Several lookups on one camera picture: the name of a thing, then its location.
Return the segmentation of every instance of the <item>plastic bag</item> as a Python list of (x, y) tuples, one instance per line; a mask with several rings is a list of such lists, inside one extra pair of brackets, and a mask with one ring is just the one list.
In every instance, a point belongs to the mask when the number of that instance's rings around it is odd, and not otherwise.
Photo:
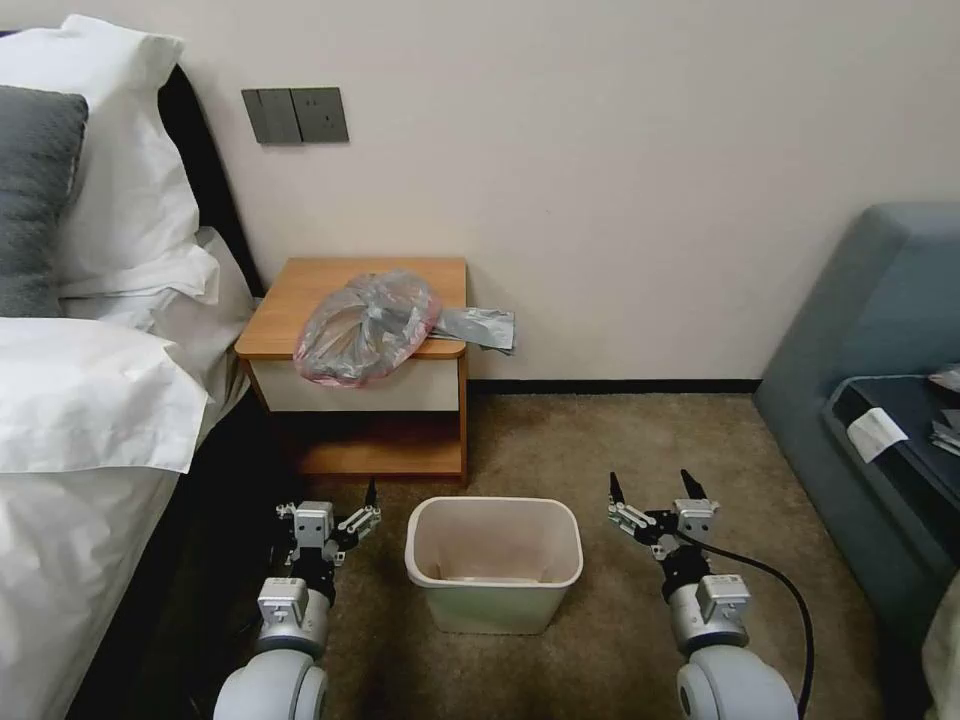
[(439, 298), (413, 273), (358, 275), (313, 311), (293, 363), (315, 383), (360, 387), (389, 375), (410, 357), (440, 310)]
[(515, 322), (512, 312), (484, 308), (444, 308), (430, 337), (442, 340), (464, 340), (490, 348), (504, 355), (516, 349)]
[(930, 381), (947, 390), (960, 393), (960, 364), (950, 365), (930, 375)]

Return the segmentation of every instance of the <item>dark headboard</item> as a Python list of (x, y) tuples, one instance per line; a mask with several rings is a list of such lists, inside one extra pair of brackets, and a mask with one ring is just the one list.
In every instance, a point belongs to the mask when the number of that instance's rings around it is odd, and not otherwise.
[(263, 297), (263, 281), (253, 263), (220, 153), (197, 94), (179, 65), (173, 68), (167, 84), (160, 88), (159, 103), (163, 126), (180, 150), (190, 187), (200, 206), (200, 224), (220, 233), (243, 271), (250, 292)]

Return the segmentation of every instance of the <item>power socket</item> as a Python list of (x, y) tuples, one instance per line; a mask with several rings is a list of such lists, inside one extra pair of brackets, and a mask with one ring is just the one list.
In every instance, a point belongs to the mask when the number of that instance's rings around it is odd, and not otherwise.
[(293, 88), (293, 109), (303, 142), (349, 142), (340, 88)]

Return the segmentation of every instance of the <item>clear plastic bag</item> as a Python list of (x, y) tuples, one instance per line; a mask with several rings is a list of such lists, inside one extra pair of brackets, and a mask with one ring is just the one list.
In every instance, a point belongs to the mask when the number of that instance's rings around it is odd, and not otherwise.
[(433, 329), (441, 304), (405, 270), (358, 275), (313, 311), (293, 363), (321, 385), (360, 387), (393, 372)]

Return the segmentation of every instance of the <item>trash bin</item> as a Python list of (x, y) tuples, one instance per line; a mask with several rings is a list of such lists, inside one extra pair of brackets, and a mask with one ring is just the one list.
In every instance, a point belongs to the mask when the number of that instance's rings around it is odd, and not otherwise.
[(435, 497), (410, 516), (407, 575), (444, 632), (543, 632), (583, 571), (577, 519), (556, 500)]

